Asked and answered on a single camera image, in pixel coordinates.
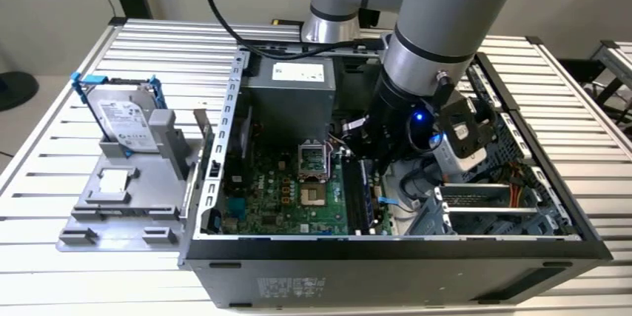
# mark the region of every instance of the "circuit board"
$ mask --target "circuit board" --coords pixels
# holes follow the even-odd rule
[[[254,152],[252,182],[245,197],[228,197],[224,233],[348,234],[340,158],[332,154],[330,176],[325,183],[298,181],[297,168],[294,150]]]

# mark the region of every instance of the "aluminum extrusion table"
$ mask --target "aluminum extrusion table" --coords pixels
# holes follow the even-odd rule
[[[293,26],[234,29],[246,38],[298,40]],[[366,37],[378,34],[364,32]],[[185,114],[205,108],[210,121],[218,120],[234,49],[234,40],[217,24],[130,19],[108,26],[78,72],[137,79],[156,74],[177,127],[194,136],[193,116]],[[288,309],[281,314],[632,314],[632,144],[541,44],[522,37],[488,36],[480,51],[606,241],[613,262],[514,307]],[[88,109],[66,85],[0,175],[0,285],[9,286],[0,293],[0,306],[13,306],[0,313],[208,313],[213,304],[193,273],[177,270],[177,253],[54,249],[97,162],[98,138]]]

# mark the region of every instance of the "blue clip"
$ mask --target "blue clip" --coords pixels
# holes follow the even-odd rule
[[[78,98],[81,99],[81,103],[84,103],[88,107],[89,113],[92,114],[92,117],[94,118],[94,121],[97,122],[98,128],[101,129],[102,137],[105,139],[105,142],[109,142],[108,133],[105,132],[104,127],[101,126],[101,122],[98,121],[97,114],[94,113],[92,105],[89,105],[88,96],[85,95],[85,92],[82,91],[81,81],[78,80],[80,78],[81,78],[81,73],[80,72],[72,72],[72,74],[70,74],[72,89],[78,94]]]
[[[70,81],[72,81],[72,89],[74,92],[78,94],[78,98],[81,99],[81,103],[88,104],[88,97],[85,96],[85,93],[82,92],[81,88],[81,81],[78,80],[81,78],[81,73],[80,72],[72,72],[70,74]]]
[[[106,75],[93,75],[89,74],[84,77],[81,83],[82,84],[89,84],[89,85],[97,85],[102,84],[108,81],[108,76]]]
[[[389,199],[389,198],[386,198],[386,197],[384,197],[384,196],[380,196],[380,197],[377,198],[377,201],[378,201],[381,204],[398,205],[398,201],[397,201],[397,200]]]
[[[150,76],[149,85],[154,90],[157,108],[166,109],[165,96],[161,94],[161,83],[156,78],[156,75]]]

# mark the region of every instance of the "metal chassis frame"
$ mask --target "metal chassis frame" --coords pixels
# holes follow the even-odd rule
[[[545,48],[537,49],[542,52],[542,57],[550,55]],[[350,260],[389,260],[393,265],[402,260],[418,260],[425,266],[433,265],[433,268],[441,268],[444,262],[449,260],[513,260],[517,266],[524,266],[532,269],[533,262],[541,267],[554,266],[564,269],[560,275],[550,275],[544,280],[532,281],[525,289],[521,289],[510,297],[502,299],[498,293],[481,295],[478,298],[469,300],[465,303],[518,303],[529,297],[538,294],[544,289],[550,288],[557,283],[573,278],[582,272],[592,269],[594,266],[604,264],[612,259],[610,253],[596,234],[594,229],[582,213],[577,202],[569,194],[568,187],[564,181],[558,178],[557,170],[553,168],[546,154],[534,139],[534,134],[516,110],[517,106],[512,100],[512,96],[502,90],[501,81],[494,81],[494,69],[490,64],[485,63],[485,55],[478,56],[482,61],[477,59],[478,65],[485,70],[489,80],[493,82],[493,89],[496,90],[500,100],[506,103],[512,109],[508,111],[512,120],[516,122],[516,127],[525,137],[526,144],[530,151],[534,153],[534,161],[542,167],[542,170],[549,178],[549,181],[556,189],[557,195],[565,204],[569,215],[576,222],[582,237],[581,241],[557,241],[546,243],[544,241],[502,241],[496,239],[469,239],[462,240],[456,238],[453,241],[438,241],[434,238],[425,240],[424,238],[393,238],[385,241],[381,236],[361,236],[361,238],[313,238],[305,240],[292,240],[282,236],[221,236],[221,235],[202,235],[196,228],[192,231],[192,240],[188,245],[188,251],[182,251],[181,262],[192,266],[204,287],[212,288],[217,286],[216,278],[221,275],[221,279],[230,278],[230,270],[238,273],[241,267],[252,269],[253,264],[260,264],[269,268],[269,270],[282,269],[282,265],[288,263],[297,263],[301,261],[328,261],[329,267],[338,269],[340,273],[344,270],[352,269],[348,261]],[[230,80],[238,81],[234,77],[236,73],[242,71],[241,64],[234,66],[230,73]],[[206,184],[204,191],[217,189],[220,181],[213,181],[210,185]],[[216,203],[217,192],[202,196],[200,202],[206,200]],[[226,300],[214,301],[220,307],[238,307],[238,306],[257,306],[258,303],[240,302],[233,305],[226,305]]]

